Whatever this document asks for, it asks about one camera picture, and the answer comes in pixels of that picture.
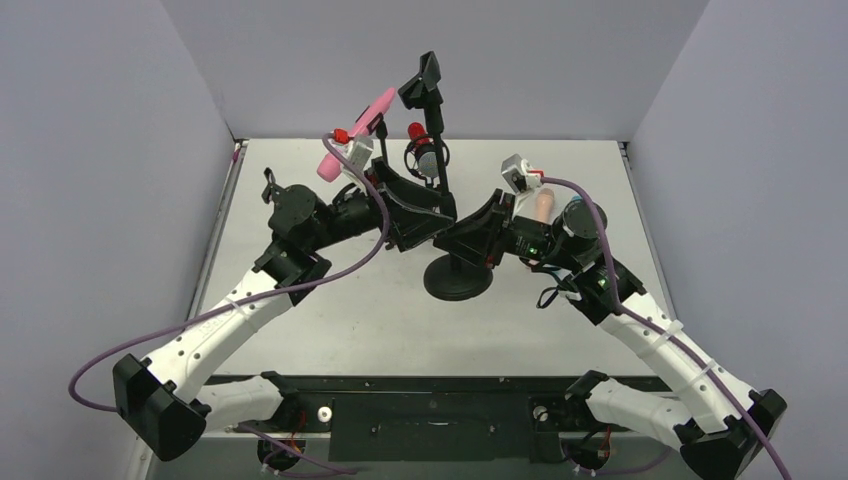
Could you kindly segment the beige microphone black stand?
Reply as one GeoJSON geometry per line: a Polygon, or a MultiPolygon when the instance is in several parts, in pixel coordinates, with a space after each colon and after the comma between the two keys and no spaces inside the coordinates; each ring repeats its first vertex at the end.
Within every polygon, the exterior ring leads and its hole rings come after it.
{"type": "MultiPolygon", "coordinates": [[[[436,191],[439,194],[438,212],[458,219],[455,198],[450,191],[447,174],[447,150],[442,139],[444,120],[441,112],[443,97],[438,83],[441,68],[434,51],[427,51],[419,58],[418,73],[398,90],[404,107],[421,110],[424,115],[423,138],[435,148],[436,191]]],[[[427,293],[443,301],[465,301],[482,294],[491,285],[491,271],[472,265],[454,254],[445,254],[434,259],[424,271],[423,284],[427,293]]]]}

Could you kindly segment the teal microphone black stand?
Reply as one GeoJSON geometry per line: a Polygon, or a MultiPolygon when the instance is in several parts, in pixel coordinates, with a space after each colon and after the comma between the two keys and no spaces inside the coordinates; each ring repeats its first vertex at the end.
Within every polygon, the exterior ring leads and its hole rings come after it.
{"type": "Polygon", "coordinates": [[[277,183],[274,172],[270,167],[266,167],[263,170],[263,176],[266,180],[266,185],[261,193],[261,199],[267,205],[277,206],[285,189],[277,183]]]}

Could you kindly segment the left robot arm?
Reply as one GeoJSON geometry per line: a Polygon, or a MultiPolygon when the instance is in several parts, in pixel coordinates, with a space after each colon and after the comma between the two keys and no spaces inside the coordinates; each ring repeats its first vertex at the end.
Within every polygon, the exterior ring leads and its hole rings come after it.
{"type": "Polygon", "coordinates": [[[189,451],[208,431],[263,420],[291,427],[298,402],[274,374],[211,384],[211,376],[266,324],[336,279],[324,248],[371,230],[380,244],[406,251],[447,230],[440,197],[381,160],[360,175],[360,187],[334,203],[301,184],[282,186],[264,173],[263,201],[272,206],[271,241],[238,284],[213,309],[172,332],[143,357],[113,367],[118,415],[162,461],[189,451]]]}

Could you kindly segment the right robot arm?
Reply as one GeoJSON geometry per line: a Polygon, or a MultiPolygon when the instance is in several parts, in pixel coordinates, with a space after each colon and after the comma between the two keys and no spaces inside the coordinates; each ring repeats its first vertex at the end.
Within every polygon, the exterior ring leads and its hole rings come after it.
{"type": "Polygon", "coordinates": [[[496,191],[474,214],[435,239],[437,248],[486,268],[513,255],[537,271],[565,271],[556,290],[593,325],[616,338],[671,390],[662,397],[589,371],[565,394],[578,427],[616,425],[679,452],[703,479],[735,479],[765,448],[786,411],[774,390],[756,390],[709,357],[611,252],[606,216],[585,197],[552,222],[514,214],[496,191]]]}

